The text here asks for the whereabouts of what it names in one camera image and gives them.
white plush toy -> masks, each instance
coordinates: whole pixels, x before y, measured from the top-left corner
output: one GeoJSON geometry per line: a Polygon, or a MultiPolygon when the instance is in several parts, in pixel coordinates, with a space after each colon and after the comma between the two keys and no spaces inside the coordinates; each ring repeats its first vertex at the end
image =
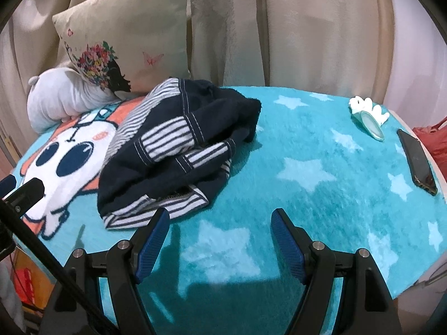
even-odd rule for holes
{"type": "Polygon", "coordinates": [[[379,104],[376,104],[374,107],[372,106],[371,98],[365,98],[363,100],[358,95],[349,100],[349,107],[351,107],[352,114],[355,115],[360,111],[366,111],[371,116],[374,117],[379,126],[383,125],[386,120],[390,117],[388,112],[382,114],[382,107],[379,104]]]}
{"type": "Polygon", "coordinates": [[[382,113],[382,107],[376,104],[372,106],[371,98],[363,100],[358,95],[349,100],[352,116],[355,117],[368,133],[377,141],[385,139],[381,125],[390,117],[388,112],[382,113]]]}
{"type": "Polygon", "coordinates": [[[43,133],[56,123],[119,99],[106,88],[91,84],[70,68],[52,68],[28,80],[31,86],[27,110],[31,127],[43,133]]]}

red bag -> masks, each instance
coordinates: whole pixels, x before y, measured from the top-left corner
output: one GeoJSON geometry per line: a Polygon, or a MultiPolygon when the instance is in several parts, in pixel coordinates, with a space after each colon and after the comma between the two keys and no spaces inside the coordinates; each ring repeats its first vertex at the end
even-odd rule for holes
{"type": "Polygon", "coordinates": [[[447,117],[434,126],[415,127],[413,132],[430,152],[444,179],[447,180],[447,126],[441,128],[445,122],[447,117]]]}
{"type": "Polygon", "coordinates": [[[17,276],[14,277],[14,287],[17,295],[19,295],[22,302],[26,302],[29,305],[34,305],[35,298],[31,271],[28,268],[22,268],[17,269],[16,274],[17,276]]]}

folded garment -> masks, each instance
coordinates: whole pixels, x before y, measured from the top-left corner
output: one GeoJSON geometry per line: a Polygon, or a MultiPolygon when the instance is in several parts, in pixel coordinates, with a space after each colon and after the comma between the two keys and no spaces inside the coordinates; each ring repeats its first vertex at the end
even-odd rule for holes
{"type": "Polygon", "coordinates": [[[261,102],[208,81],[170,78],[119,126],[99,178],[106,228],[147,225],[207,206],[229,178],[231,159],[254,138],[261,102]]]}
{"type": "Polygon", "coordinates": [[[48,69],[31,77],[27,110],[31,127],[43,133],[57,123],[120,100],[108,88],[102,90],[70,68],[48,69]]]}

black rod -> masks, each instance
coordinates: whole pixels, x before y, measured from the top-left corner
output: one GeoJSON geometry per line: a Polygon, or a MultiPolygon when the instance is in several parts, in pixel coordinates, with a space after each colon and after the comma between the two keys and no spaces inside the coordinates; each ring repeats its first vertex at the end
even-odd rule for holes
{"type": "Polygon", "coordinates": [[[92,304],[85,293],[79,288],[77,283],[68,276],[59,263],[51,254],[46,246],[37,238],[33,231],[16,215],[16,213],[0,200],[0,221],[19,238],[22,243],[37,257],[42,264],[48,268],[51,274],[61,283],[61,285],[70,293],[88,313],[95,317],[100,324],[109,329],[112,334],[119,335],[118,328],[92,304]]]}

metal screw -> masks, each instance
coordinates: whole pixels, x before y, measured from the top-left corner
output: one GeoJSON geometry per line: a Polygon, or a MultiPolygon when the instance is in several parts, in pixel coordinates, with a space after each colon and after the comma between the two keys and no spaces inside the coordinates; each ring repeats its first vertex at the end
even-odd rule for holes
{"type": "Polygon", "coordinates": [[[325,248],[325,244],[322,241],[315,241],[312,243],[312,247],[314,247],[316,250],[322,250],[325,248]]]}
{"type": "Polygon", "coordinates": [[[84,250],[82,248],[75,249],[73,251],[73,257],[79,258],[84,254],[84,250]]]}
{"type": "Polygon", "coordinates": [[[360,248],[358,254],[360,254],[363,258],[369,257],[369,250],[365,248],[360,248]]]}
{"type": "Polygon", "coordinates": [[[126,241],[126,240],[118,242],[119,249],[126,249],[129,247],[129,245],[130,245],[129,241],[126,241]]]}

